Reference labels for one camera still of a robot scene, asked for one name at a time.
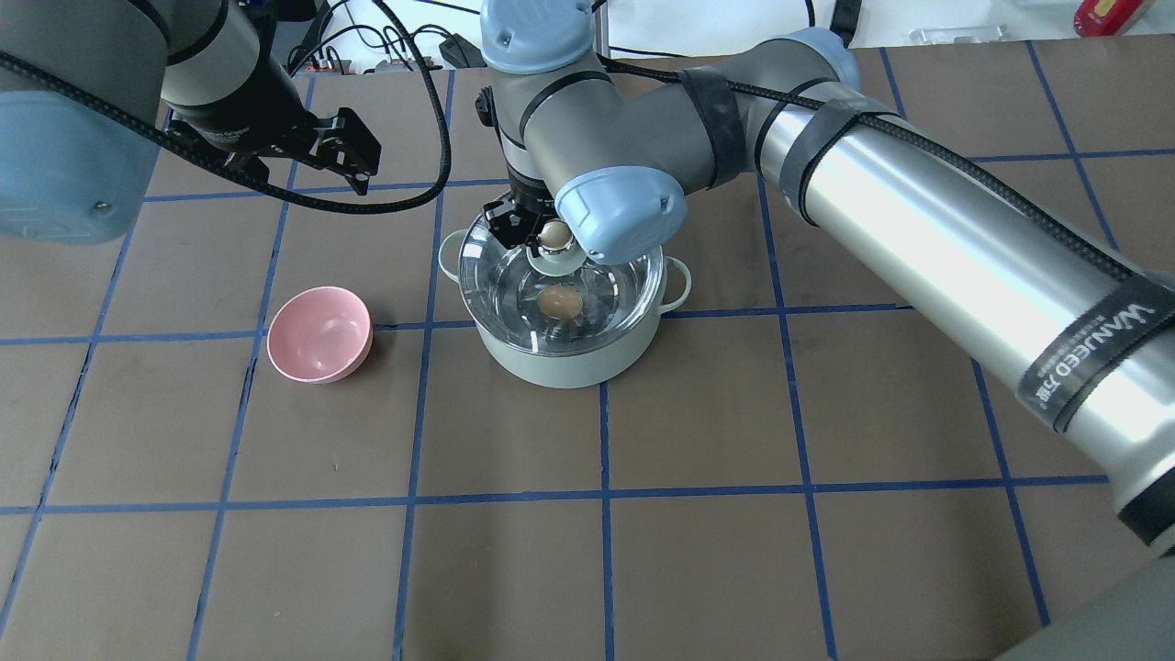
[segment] grid square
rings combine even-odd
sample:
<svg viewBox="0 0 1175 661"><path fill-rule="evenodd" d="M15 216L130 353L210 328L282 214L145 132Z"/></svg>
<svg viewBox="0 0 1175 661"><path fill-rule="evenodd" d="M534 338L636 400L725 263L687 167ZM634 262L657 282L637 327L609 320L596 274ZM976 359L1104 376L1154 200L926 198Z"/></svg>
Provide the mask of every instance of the grid square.
<svg viewBox="0 0 1175 661"><path fill-rule="evenodd" d="M612 501L618 659L824 659L803 495Z"/></svg>
<svg viewBox="0 0 1175 661"><path fill-rule="evenodd" d="M1040 628L1003 490L817 495L844 661L991 659Z"/></svg>
<svg viewBox="0 0 1175 661"><path fill-rule="evenodd" d="M788 306L897 304L884 279L827 231L804 221L779 190L767 188L779 284Z"/></svg>
<svg viewBox="0 0 1175 661"><path fill-rule="evenodd" d="M1000 477L969 360L921 315L788 323L813 481Z"/></svg>
<svg viewBox="0 0 1175 661"><path fill-rule="evenodd" d="M0 507L35 506L86 345L0 348Z"/></svg>
<svg viewBox="0 0 1175 661"><path fill-rule="evenodd" d="M1013 477L1099 475L1104 472L1072 441L1049 430L1025 409L1012 390L989 372L983 372L983 380Z"/></svg>
<svg viewBox="0 0 1175 661"><path fill-rule="evenodd" d="M1143 268L1175 271L1175 155L1082 162L1122 252Z"/></svg>
<svg viewBox="0 0 1175 661"><path fill-rule="evenodd" d="M497 134L482 126L474 109L474 101L483 87L489 87L492 74L489 68L457 72L452 88L452 180L505 178L506 161L502 155Z"/></svg>
<svg viewBox="0 0 1175 661"><path fill-rule="evenodd" d="M449 75L434 73L432 82L445 107ZM385 72L368 75L331 75L315 80L310 112L329 116L345 106L355 110L382 146L380 173L371 183L430 182L441 162L441 137L421 74ZM297 168L298 188L347 186L328 170Z"/></svg>
<svg viewBox="0 0 1175 661"><path fill-rule="evenodd" d="M347 202L390 202L421 190L320 195ZM323 213L290 207L269 296L269 319L287 301L313 286L345 286L367 303L374 323L424 321L432 263L436 201L378 215Z"/></svg>
<svg viewBox="0 0 1175 661"><path fill-rule="evenodd" d="M609 384L612 487L798 484L790 403L778 317L665 319Z"/></svg>
<svg viewBox="0 0 1175 661"><path fill-rule="evenodd" d="M25 546L25 537L28 534L28 524L32 519L19 515L0 517L0 586L5 586L6 595L16 564L20 561L20 552Z"/></svg>
<svg viewBox="0 0 1175 661"><path fill-rule="evenodd" d="M99 345L49 503L217 500L250 348Z"/></svg>
<svg viewBox="0 0 1175 661"><path fill-rule="evenodd" d="M89 336L122 241L60 245L0 237L0 337Z"/></svg>
<svg viewBox="0 0 1175 661"><path fill-rule="evenodd" d="M432 332L421 494L599 488L599 391L510 375L474 328Z"/></svg>
<svg viewBox="0 0 1175 661"><path fill-rule="evenodd" d="M183 659L216 515L49 514L0 660Z"/></svg>
<svg viewBox="0 0 1175 661"><path fill-rule="evenodd" d="M143 204L103 332L253 329L280 214L268 197Z"/></svg>
<svg viewBox="0 0 1175 661"><path fill-rule="evenodd" d="M682 309L776 306L756 175L740 174L687 202L685 224L665 243L665 254L693 272L693 291Z"/></svg>
<svg viewBox="0 0 1175 661"><path fill-rule="evenodd" d="M402 507L229 512L197 659L385 661Z"/></svg>
<svg viewBox="0 0 1175 661"><path fill-rule="evenodd" d="M1039 41L1033 47L1077 150L1175 147L1169 110L1175 104L1175 40L1169 34Z"/></svg>
<svg viewBox="0 0 1175 661"><path fill-rule="evenodd" d="M403 657L603 659L599 508L418 507Z"/></svg>
<svg viewBox="0 0 1175 661"><path fill-rule="evenodd" d="M1069 158L1058 161L1002 161L981 163L983 169L1023 193L1041 208L1065 220L1085 235L1106 245L1106 232L1089 203L1077 166Z"/></svg>
<svg viewBox="0 0 1175 661"><path fill-rule="evenodd" d="M411 330L380 333L355 375L322 386L258 360L233 499L407 495L422 344Z"/></svg>
<svg viewBox="0 0 1175 661"><path fill-rule="evenodd" d="M965 156L1068 151L1023 43L887 50L907 119ZM1009 121L1009 108L1015 120Z"/></svg>
<svg viewBox="0 0 1175 661"><path fill-rule="evenodd" d="M1109 485L1021 487L1016 495L1053 620L1153 559L1114 517Z"/></svg>
<svg viewBox="0 0 1175 661"><path fill-rule="evenodd" d="M857 68L861 72L861 94L877 99L897 112L898 102L893 97L893 86L889 85L885 61L881 60L881 49L853 48L851 53L857 59Z"/></svg>

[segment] black cable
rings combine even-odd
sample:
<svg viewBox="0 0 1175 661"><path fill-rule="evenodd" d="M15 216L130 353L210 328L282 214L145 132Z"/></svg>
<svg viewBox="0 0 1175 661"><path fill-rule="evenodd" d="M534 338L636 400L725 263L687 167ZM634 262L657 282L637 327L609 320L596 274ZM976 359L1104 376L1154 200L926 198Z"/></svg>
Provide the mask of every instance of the black cable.
<svg viewBox="0 0 1175 661"><path fill-rule="evenodd" d="M636 55L653 55L656 58L685 58L686 55L680 55L678 53L666 53L664 50L639 50L637 48L625 48L623 46L609 46L611 50L619 50L622 53L633 53Z"/></svg>
<svg viewBox="0 0 1175 661"><path fill-rule="evenodd" d="M630 75L639 75L643 77L651 77L653 80L659 80L662 82L680 82L680 77L673 72L659 72L654 69L647 69L644 67L638 67L636 65L629 65L625 62L619 62L610 58L600 58L605 68L612 73L624 73ZM808 99L806 96L799 96L797 94L788 94L786 92L778 92L774 89L766 89L764 87L758 87L754 85L747 85L745 82L728 82L730 88L740 94L750 94L753 96L760 96L763 99L770 99L773 101L783 101L785 103L800 106L812 110L820 109L824 106L824 101L817 101L815 99ZM1134 275L1134 270L1124 265L1113 256L1106 254L1100 248L1093 243L1086 241L1072 229L1058 222L1055 217L1049 215L1046 210L1041 209L1039 205L1033 203L1030 200L1023 196L1019 190L1012 188L1007 183L1000 181L995 175L975 164L971 160L964 157L962 155L934 142L933 140L914 133L907 128L898 126L895 123L888 122L884 119L862 115L858 123L868 126L889 135L897 137L905 142L918 147L919 149L938 157L939 160L946 162L947 164L959 169L967 176L974 178L979 184L983 186L1001 200L1010 204L1014 209L1020 211L1026 218L1028 218L1038 228L1042 229L1046 234L1052 236L1054 240L1060 242L1062 245L1076 252L1079 256L1085 258L1088 263L1104 272L1106 275L1113 277L1115 281L1124 281Z"/></svg>
<svg viewBox="0 0 1175 661"><path fill-rule="evenodd" d="M347 75L347 72L343 70L343 58L342 55L338 54L338 50L336 50L334 46L327 46L325 54L327 54L327 62L330 63L331 67L334 67L337 63L338 74Z"/></svg>
<svg viewBox="0 0 1175 661"><path fill-rule="evenodd" d="M408 69L408 70L412 70L412 65L408 63L408 58L405 58L404 54L400 52L400 48L396 47L396 43L398 41L403 41L404 38L400 36L397 34L396 35L397 39L391 39L390 36L388 36L388 31L389 29L392 31L392 32L396 32L396 28L394 28L394 27L391 27L389 25L389 26L384 27L383 31L382 31L383 38L388 41L388 46L390 46L391 49L396 52L396 58L398 58L401 62L404 62L404 68Z"/></svg>
<svg viewBox="0 0 1175 661"><path fill-rule="evenodd" d="M314 48L311 48L310 52L308 52L306 55L302 56L301 60L298 60L297 65L295 65L294 68L290 69L289 74L290 75L296 75L297 72L302 69L302 66L306 65L307 61L309 61L310 58L314 56L315 53L322 52L322 49L325 48L327 45L329 45L331 41L338 39L340 36L347 34L348 32L356 32L356 31L360 31L360 29L370 29L371 32L378 34L381 39L383 38L383 33L382 32L380 32L378 29L376 29L376 28L374 28L374 27L371 27L369 25L349 25L349 26L344 27L343 29L340 29L338 32L336 32L336 33L331 34L330 36L328 36L328 38L323 39L322 41L320 41L317 46L315 46Z"/></svg>
<svg viewBox="0 0 1175 661"><path fill-rule="evenodd" d="M403 28L403 23L400 22L398 18L392 14L394 23L400 28ZM412 55L418 60L423 61L423 56L415 45L409 41L409 47L412 50ZM344 214L381 214L381 213L395 213L407 209L412 209L427 204L428 202L436 198L444 189L445 183L449 181L449 173L452 168L452 150L449 142L449 127L444 120L444 109L441 106L441 100L436 93L436 86L432 83L431 74L427 69L421 70L421 75L424 77L424 88L429 93L429 101L432 103L432 110L437 116L437 130L441 134L441 166L437 174L436 181L423 193L409 197L407 200L398 200L395 202L380 202L370 204L355 204L349 202L336 202L334 200L323 200L320 197L310 197L295 193L293 190L287 190L280 188L271 183L254 178L242 171L229 169L223 164L212 161L200 153L189 149L183 143L179 142L174 137L167 135L162 130L159 130L150 123L132 115L130 113L94 96L93 94L81 89L60 77L41 69L6 50L0 50L0 68L8 69L13 73L24 75L45 87L51 92L56 92L76 101L92 110L105 115L106 117L121 123L132 131L141 135L152 142L163 147L164 149L174 153L181 158L203 168L213 174L233 181L234 183L244 186L246 188L251 188L258 193L263 193L271 197L277 197L294 204L309 207L313 209L330 211L330 213L344 213Z"/></svg>
<svg viewBox="0 0 1175 661"><path fill-rule="evenodd" d="M297 46L290 48L289 54L286 55L286 73L287 74L289 74L291 70L294 70L294 58L296 56L295 53L297 53L298 50L304 50L304 52L309 53L309 49L306 46L302 46L301 43L298 43Z"/></svg>
<svg viewBox="0 0 1175 661"><path fill-rule="evenodd" d="M351 21L351 25L357 25L358 21L355 20L355 14L351 13L351 7L350 7L350 5L347 4L348 1L349 0L342 0L338 5L343 5L343 9L347 12L347 20ZM367 39L364 39L364 36L363 36L363 33L360 33L360 41L362 41L363 45L367 46L368 48L383 48L384 52L387 52L388 50L388 40L385 40L383 38L383 33L382 32L377 32L377 33L380 34L380 41L381 41L381 43L368 43Z"/></svg>
<svg viewBox="0 0 1175 661"><path fill-rule="evenodd" d="M457 9L458 12L465 12L466 14L477 14L477 15L482 14L477 9L470 9L469 7L461 7L458 5L450 5L448 2L441 2L439 0L416 0L416 1L424 2L425 5L436 5L437 7L448 7L450 9Z"/></svg>
<svg viewBox="0 0 1175 661"><path fill-rule="evenodd" d="M421 27L414 29L412 34L419 34L422 32L429 32L429 33L432 33L432 34L439 34L441 36L444 36L445 39L452 39L452 33L449 32L449 28L444 27L443 25L424 23Z"/></svg>

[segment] brown table surface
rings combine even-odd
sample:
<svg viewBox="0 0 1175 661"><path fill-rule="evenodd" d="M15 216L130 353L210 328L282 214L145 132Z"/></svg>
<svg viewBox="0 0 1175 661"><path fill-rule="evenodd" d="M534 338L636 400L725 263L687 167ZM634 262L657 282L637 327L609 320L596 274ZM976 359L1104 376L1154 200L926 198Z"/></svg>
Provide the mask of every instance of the brown table surface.
<svg viewBox="0 0 1175 661"><path fill-rule="evenodd" d="M857 55L866 93L1175 270L1170 35ZM488 77L436 80L452 182L417 210L163 154L125 241L0 240L0 660L969 660L1147 561L1095 465L754 174L690 197L693 295L634 367L508 375L432 267L504 189ZM414 74L300 85L383 141L370 200L434 177ZM304 386L263 332L318 284L378 332Z"/></svg>

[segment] brown egg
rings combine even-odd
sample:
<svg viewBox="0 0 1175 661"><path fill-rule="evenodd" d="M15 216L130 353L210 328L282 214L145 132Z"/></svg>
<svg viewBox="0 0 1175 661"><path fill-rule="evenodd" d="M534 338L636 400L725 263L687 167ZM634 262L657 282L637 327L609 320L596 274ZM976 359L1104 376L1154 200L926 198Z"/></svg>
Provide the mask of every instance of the brown egg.
<svg viewBox="0 0 1175 661"><path fill-rule="evenodd" d="M557 321L571 321L584 310L584 297L571 286L551 284L538 292L538 309Z"/></svg>

